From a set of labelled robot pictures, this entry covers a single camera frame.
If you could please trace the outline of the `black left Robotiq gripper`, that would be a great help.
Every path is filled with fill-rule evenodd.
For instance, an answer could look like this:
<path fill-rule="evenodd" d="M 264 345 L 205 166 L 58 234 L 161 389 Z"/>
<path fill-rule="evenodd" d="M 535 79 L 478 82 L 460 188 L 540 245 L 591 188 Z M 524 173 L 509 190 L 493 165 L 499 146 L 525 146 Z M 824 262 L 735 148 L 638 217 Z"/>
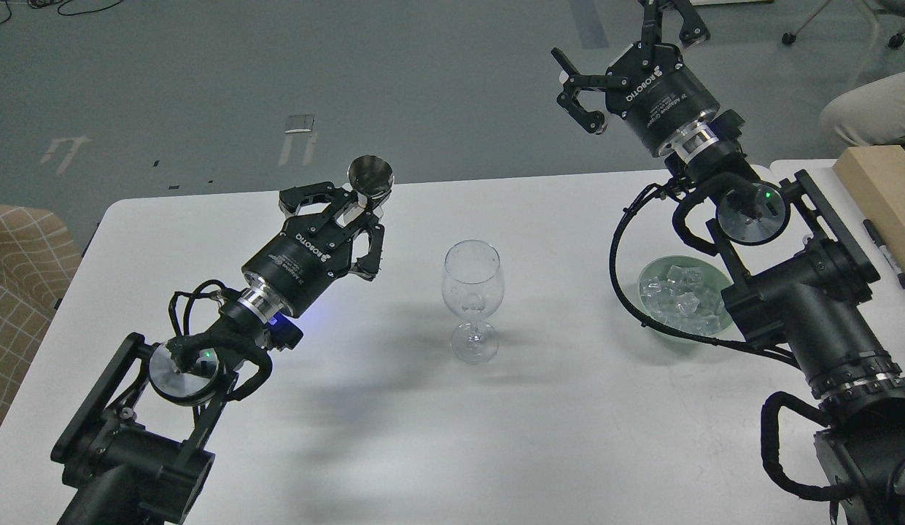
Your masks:
<path fill-rule="evenodd" d="M 380 270 L 385 229 L 375 211 L 364 211 L 349 223 L 335 220 L 357 203 L 357 193 L 320 182 L 279 192 L 279 209 L 289 218 L 281 232 L 245 262 L 246 280 L 259 279 L 284 303 L 289 318 L 299 318 L 332 283 L 348 272 L 372 281 Z M 304 206 L 325 205 L 322 211 L 299 215 Z M 368 252 L 351 264 L 352 244 L 368 237 Z"/>

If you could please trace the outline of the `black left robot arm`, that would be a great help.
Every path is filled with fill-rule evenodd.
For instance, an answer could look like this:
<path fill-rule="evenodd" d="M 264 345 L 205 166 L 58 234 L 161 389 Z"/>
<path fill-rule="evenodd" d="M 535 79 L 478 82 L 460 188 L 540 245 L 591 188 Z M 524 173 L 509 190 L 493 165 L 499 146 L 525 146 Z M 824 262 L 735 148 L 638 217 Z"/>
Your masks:
<path fill-rule="evenodd" d="M 378 275 L 380 209 L 393 182 L 331 182 L 279 193 L 282 227 L 244 263 L 242 289 L 216 279 L 186 293 L 219 303 L 215 322 L 191 333 L 168 305 L 173 336 L 129 333 L 77 409 L 51 458 L 75 493 L 60 524 L 182 524 L 215 455 L 208 439 L 228 403 L 265 385 L 270 353 L 292 349 L 295 320 L 350 273 Z"/>

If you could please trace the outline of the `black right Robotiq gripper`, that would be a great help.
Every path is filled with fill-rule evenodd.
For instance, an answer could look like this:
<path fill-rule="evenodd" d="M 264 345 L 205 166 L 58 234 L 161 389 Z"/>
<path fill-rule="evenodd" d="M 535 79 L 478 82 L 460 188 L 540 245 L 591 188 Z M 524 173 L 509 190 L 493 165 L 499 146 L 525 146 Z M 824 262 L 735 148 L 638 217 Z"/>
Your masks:
<path fill-rule="evenodd" d="M 714 117 L 721 104 L 685 66 L 679 47 L 662 44 L 663 15 L 669 10 L 682 19 L 677 36 L 686 49 L 711 37 L 691 1 L 639 3 L 643 8 L 641 39 L 615 58 L 606 74 L 581 74 L 562 50 L 551 49 L 566 74 L 556 102 L 591 134 L 605 132 L 609 115 L 621 117 L 649 153 L 660 157 L 671 152 L 667 144 L 676 130 Z M 605 94 L 605 109 L 586 109 L 580 102 L 583 92 Z"/>

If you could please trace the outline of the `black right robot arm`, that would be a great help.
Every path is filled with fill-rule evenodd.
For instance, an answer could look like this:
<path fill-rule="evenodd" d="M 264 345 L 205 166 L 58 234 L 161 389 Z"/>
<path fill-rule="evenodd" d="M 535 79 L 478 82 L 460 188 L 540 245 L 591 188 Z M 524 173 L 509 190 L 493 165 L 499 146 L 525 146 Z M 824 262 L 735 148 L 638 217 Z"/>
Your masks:
<path fill-rule="evenodd" d="M 624 209 L 608 271 L 622 306 L 656 332 L 788 363 L 817 405 L 775 392 L 760 412 L 760 456 L 780 489 L 828 502 L 849 524 L 905 524 L 905 375 L 859 311 L 881 278 L 812 177 L 760 179 L 739 143 L 745 121 L 683 62 L 711 36 L 689 1 L 642 1 L 641 36 L 603 74 L 583 74 L 560 49 L 558 104 L 588 133 L 624 120 L 669 170 Z M 719 256 L 732 281 L 726 312 L 743 340 L 690 335 L 630 303 L 618 280 L 623 233 L 643 206 L 677 203 L 672 226 Z"/>

